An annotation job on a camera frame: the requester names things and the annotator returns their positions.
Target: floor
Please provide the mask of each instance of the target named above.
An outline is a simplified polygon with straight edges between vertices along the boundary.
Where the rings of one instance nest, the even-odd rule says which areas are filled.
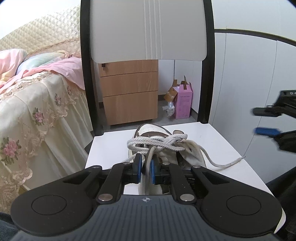
[[[99,118],[100,118],[101,124],[103,125],[105,132],[137,129],[139,125],[144,124],[144,123],[155,123],[160,126],[167,126],[167,125],[176,125],[176,124],[196,122],[196,120],[192,116],[190,116],[189,118],[186,118],[186,119],[178,119],[178,120],[176,120],[174,117],[167,117],[166,112],[163,110],[163,106],[165,106],[165,105],[167,105],[167,102],[165,100],[158,101],[158,117],[157,117],[157,119],[153,119],[153,120],[143,120],[143,121],[137,121],[137,122],[131,122],[131,123],[110,126],[107,124],[104,109],[100,109]]]

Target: cardboard box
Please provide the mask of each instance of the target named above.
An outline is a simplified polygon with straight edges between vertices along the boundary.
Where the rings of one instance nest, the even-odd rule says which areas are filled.
[[[189,118],[192,103],[192,88],[191,83],[188,84],[186,82],[185,76],[184,81],[179,85],[177,84],[177,80],[173,81],[173,85],[164,96],[164,99],[167,102],[174,102],[174,116],[176,119]]]

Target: shoelace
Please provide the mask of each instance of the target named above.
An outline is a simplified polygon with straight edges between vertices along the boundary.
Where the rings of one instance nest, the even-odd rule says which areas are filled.
[[[182,142],[186,142],[188,145],[191,145],[193,148],[195,148],[197,150],[197,152],[192,152],[192,150],[190,149],[186,149],[182,145]],[[163,149],[170,149],[173,151],[186,151],[188,153],[190,153],[191,155],[193,155],[195,158],[197,158],[198,160],[200,160],[201,158],[203,159],[203,157],[199,156],[198,153],[200,153],[200,151],[202,151],[205,156],[207,157],[207,159],[209,160],[209,162],[214,166],[214,167],[219,167],[219,168],[226,168],[226,167],[230,167],[238,162],[240,162],[244,157],[240,157],[238,159],[236,159],[235,161],[228,163],[228,164],[216,164],[214,163],[211,158],[209,157],[208,153],[206,152],[206,150],[196,144],[194,141],[190,141],[187,140],[187,134],[173,134],[170,135],[166,138],[164,137],[156,137],[156,138],[150,138],[150,137],[136,137],[133,139],[130,139],[127,142],[127,147],[128,149],[135,151],[137,153],[146,155],[148,153],[148,146],[155,146],[156,148],[154,149],[154,153],[159,153],[161,152]],[[136,154],[132,155],[131,157],[127,158],[124,161],[132,161],[135,158]]]

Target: shoe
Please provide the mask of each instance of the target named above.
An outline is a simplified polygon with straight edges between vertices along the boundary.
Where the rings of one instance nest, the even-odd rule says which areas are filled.
[[[244,158],[240,157],[226,165],[216,164],[203,147],[192,140],[187,140],[187,134],[179,130],[171,134],[165,128],[149,123],[137,128],[133,138],[127,142],[127,147],[129,157],[125,161],[133,161],[137,153],[142,154],[142,160],[145,160],[141,182],[138,185],[139,195],[161,195],[169,192],[168,186],[154,185],[150,181],[150,163],[153,154],[157,155],[160,163],[174,163],[182,169],[190,169],[193,165],[207,167],[202,152],[213,166],[219,168],[230,167]]]

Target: drawer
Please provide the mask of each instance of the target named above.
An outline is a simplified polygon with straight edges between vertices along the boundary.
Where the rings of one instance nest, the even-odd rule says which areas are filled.
[[[157,118],[157,91],[103,97],[109,125]]]
[[[106,63],[105,67],[99,64],[100,77],[118,75],[118,74],[131,74],[143,72],[157,72],[158,60],[131,60]]]
[[[158,90],[158,72],[120,74],[100,78],[103,97]]]

